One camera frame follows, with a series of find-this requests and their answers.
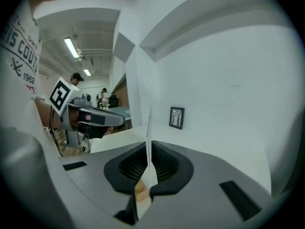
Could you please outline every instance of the black slot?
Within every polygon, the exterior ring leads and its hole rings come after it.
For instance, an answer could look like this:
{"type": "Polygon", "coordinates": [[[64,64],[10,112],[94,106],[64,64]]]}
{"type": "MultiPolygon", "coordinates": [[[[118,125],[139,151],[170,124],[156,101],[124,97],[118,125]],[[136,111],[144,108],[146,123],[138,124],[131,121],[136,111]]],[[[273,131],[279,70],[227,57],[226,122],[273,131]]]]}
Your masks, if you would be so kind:
{"type": "Polygon", "coordinates": [[[134,225],[139,220],[134,193],[130,196],[126,209],[121,210],[114,217],[129,225],[134,225]]]}
{"type": "Polygon", "coordinates": [[[219,184],[244,221],[261,211],[250,197],[233,181],[219,184]]]}
{"type": "Polygon", "coordinates": [[[105,116],[100,116],[97,114],[91,114],[91,123],[98,123],[100,125],[105,124],[106,117],[105,116]]]}
{"type": "Polygon", "coordinates": [[[68,170],[73,170],[73,169],[76,169],[76,168],[80,168],[80,167],[83,167],[83,166],[86,166],[87,164],[83,161],[80,161],[80,162],[76,162],[76,163],[72,163],[72,164],[67,164],[67,165],[63,165],[63,168],[68,171],[68,170]]]}
{"type": "Polygon", "coordinates": [[[88,139],[102,138],[108,131],[109,126],[94,126],[89,125],[89,129],[86,130],[88,139]]]}
{"type": "MultiPolygon", "coordinates": [[[[156,141],[152,141],[152,153],[155,154],[152,156],[152,163],[156,169],[158,184],[151,188],[151,198],[178,193],[193,176],[194,167],[191,161],[156,141]]],[[[109,160],[104,167],[104,174],[114,190],[132,194],[146,168],[146,144],[142,143],[109,160]]]]}

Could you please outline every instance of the person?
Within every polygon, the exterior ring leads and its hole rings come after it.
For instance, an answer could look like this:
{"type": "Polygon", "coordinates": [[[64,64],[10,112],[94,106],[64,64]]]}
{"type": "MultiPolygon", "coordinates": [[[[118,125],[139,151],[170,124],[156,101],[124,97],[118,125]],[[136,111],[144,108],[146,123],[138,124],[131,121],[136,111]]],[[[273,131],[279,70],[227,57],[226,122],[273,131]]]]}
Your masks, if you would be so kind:
{"type": "Polygon", "coordinates": [[[79,73],[74,73],[70,79],[70,83],[75,86],[77,86],[78,83],[83,82],[83,81],[84,81],[84,78],[82,78],[79,73]]]}
{"type": "Polygon", "coordinates": [[[102,100],[103,100],[103,98],[104,98],[104,93],[106,93],[107,92],[107,89],[106,88],[103,88],[100,92],[99,92],[99,94],[98,94],[98,96],[97,96],[97,105],[98,105],[98,107],[100,107],[100,103],[102,102],[102,100]]]}
{"type": "MultiPolygon", "coordinates": [[[[45,1],[23,0],[6,24],[1,38],[1,65],[7,67],[32,93],[41,122],[44,127],[50,127],[51,105],[39,97],[42,94],[39,80],[39,58],[42,41],[39,28],[33,14],[36,8],[45,1]]],[[[79,119],[77,110],[69,110],[70,125],[75,126],[79,119]]],[[[57,113],[53,116],[53,128],[62,129],[57,113]]]]}

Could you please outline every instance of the framed picture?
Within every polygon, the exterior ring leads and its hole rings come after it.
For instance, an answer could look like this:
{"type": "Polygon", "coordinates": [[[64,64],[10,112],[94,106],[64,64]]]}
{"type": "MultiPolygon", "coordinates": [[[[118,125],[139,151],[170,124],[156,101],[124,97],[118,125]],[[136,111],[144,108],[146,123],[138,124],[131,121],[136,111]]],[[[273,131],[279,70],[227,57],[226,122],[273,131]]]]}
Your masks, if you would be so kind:
{"type": "Polygon", "coordinates": [[[170,126],[182,130],[184,108],[171,107],[170,126]]]}

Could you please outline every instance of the black baseball cap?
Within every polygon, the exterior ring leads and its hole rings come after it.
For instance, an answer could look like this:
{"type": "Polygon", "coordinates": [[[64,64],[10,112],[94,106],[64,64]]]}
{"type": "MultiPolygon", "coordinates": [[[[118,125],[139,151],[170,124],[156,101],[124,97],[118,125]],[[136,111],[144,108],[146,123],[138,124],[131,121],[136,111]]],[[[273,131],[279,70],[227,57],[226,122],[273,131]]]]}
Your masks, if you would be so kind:
{"type": "Polygon", "coordinates": [[[79,80],[80,82],[84,81],[84,78],[81,77],[81,75],[79,73],[74,73],[73,76],[71,76],[77,80],[79,80]]]}

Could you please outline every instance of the white t-shirt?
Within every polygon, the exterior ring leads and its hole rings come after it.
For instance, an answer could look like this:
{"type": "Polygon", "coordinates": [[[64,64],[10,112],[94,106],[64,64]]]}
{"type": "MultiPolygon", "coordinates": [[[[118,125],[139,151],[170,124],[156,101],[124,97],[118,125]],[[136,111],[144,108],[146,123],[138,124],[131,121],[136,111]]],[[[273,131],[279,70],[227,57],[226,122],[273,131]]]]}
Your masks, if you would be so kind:
{"type": "Polygon", "coordinates": [[[23,0],[2,32],[0,62],[2,67],[9,67],[14,72],[33,97],[43,93],[38,72],[41,45],[29,2],[23,0]]]}
{"type": "Polygon", "coordinates": [[[102,94],[101,92],[99,92],[99,98],[103,99],[103,98],[104,98],[104,94],[102,94]]]}

